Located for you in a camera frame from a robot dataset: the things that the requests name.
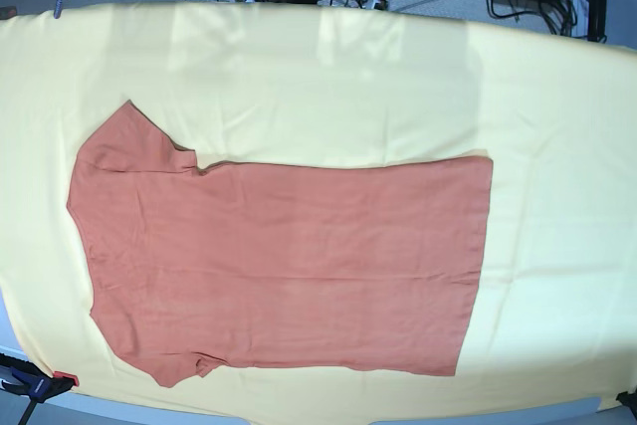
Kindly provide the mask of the terracotta orange T-shirt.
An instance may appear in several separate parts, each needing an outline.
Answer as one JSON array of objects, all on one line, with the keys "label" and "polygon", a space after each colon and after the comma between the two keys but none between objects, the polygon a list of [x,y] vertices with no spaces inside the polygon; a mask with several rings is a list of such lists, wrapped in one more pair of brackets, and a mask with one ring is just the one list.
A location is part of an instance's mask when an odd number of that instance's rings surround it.
[{"label": "terracotta orange T-shirt", "polygon": [[494,165],[200,168],[132,104],[80,147],[68,198],[112,352],[171,387],[220,366],[451,376]]}]

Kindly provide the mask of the pale yellow table cloth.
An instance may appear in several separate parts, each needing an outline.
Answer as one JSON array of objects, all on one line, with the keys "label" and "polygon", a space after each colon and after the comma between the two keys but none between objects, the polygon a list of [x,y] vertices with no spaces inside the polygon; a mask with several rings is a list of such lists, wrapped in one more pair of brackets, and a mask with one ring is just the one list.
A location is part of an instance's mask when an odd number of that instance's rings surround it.
[{"label": "pale yellow table cloth", "polygon": [[[201,165],[494,162],[450,378],[223,368],[165,389],[116,358],[67,211],[80,145],[132,101]],[[102,5],[1,25],[1,292],[83,394],[255,424],[473,415],[636,384],[636,54],[479,22],[300,6]]]}]

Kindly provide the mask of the black clamp right corner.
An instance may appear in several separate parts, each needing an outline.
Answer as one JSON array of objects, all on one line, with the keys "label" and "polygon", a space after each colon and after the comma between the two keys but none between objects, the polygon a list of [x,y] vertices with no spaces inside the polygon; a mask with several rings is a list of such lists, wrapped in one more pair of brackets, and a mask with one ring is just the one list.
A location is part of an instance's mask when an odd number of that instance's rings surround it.
[{"label": "black clamp right corner", "polygon": [[637,392],[624,391],[616,396],[616,400],[624,407],[627,407],[634,419],[637,420]]}]

